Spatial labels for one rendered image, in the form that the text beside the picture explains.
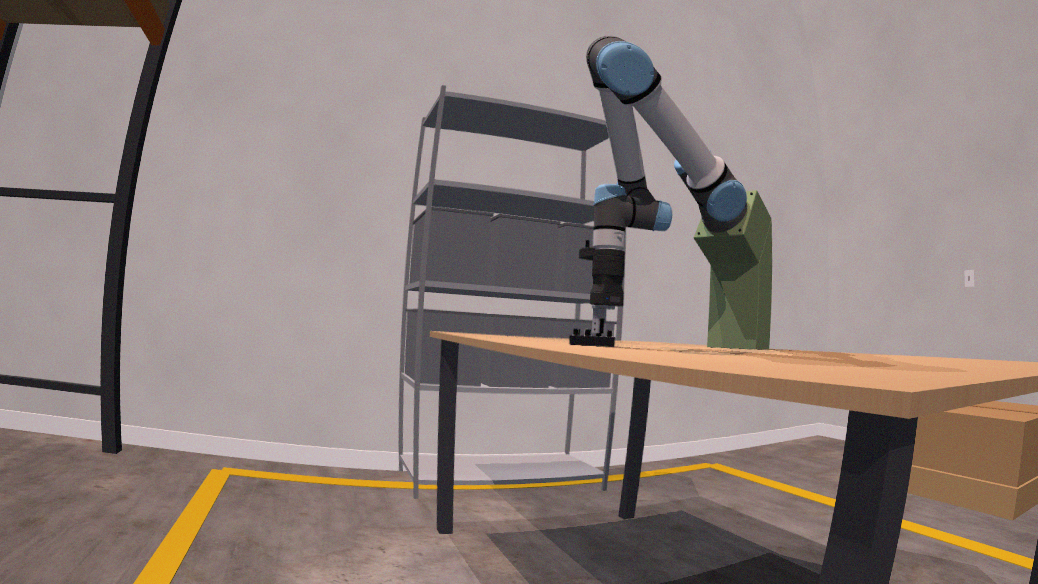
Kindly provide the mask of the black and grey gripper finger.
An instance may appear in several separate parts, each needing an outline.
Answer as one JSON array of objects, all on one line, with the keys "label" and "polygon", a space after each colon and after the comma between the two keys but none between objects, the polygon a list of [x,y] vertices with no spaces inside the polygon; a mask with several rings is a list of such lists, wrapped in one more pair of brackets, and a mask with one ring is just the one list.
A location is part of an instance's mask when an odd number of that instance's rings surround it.
[{"label": "black and grey gripper finger", "polygon": [[[610,305],[610,306],[608,306],[608,309],[609,310],[610,309],[614,310],[614,306]],[[601,309],[601,333],[602,334],[605,334],[605,331],[606,331],[606,311],[607,311],[607,309]]]},{"label": "black and grey gripper finger", "polygon": [[592,308],[593,308],[592,333],[600,333],[601,308],[608,309],[608,305],[592,305]]}]

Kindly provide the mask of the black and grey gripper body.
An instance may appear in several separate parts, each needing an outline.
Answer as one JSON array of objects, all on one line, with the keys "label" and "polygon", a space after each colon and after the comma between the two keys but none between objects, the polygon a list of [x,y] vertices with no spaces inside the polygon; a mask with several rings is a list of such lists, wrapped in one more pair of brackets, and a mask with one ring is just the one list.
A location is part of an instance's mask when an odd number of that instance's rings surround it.
[{"label": "black and grey gripper body", "polygon": [[[621,239],[620,239],[621,238]],[[622,288],[624,277],[625,232],[614,229],[593,231],[593,247],[579,249],[579,259],[593,260],[592,305],[624,305]]]}]

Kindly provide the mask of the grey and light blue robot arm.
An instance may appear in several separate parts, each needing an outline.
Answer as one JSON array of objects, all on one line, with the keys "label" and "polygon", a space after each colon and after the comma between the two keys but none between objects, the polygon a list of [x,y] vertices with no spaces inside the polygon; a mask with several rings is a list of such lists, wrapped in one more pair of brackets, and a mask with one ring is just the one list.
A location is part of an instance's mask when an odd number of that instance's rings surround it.
[{"label": "grey and light blue robot arm", "polygon": [[633,107],[675,157],[674,168],[696,200],[706,228],[723,232],[735,227],[747,212],[743,185],[662,88],[662,77],[646,52],[619,37],[603,37],[591,43],[586,60],[602,102],[617,185],[596,188],[594,230],[666,231],[671,225],[670,203],[655,200],[647,189]]}]

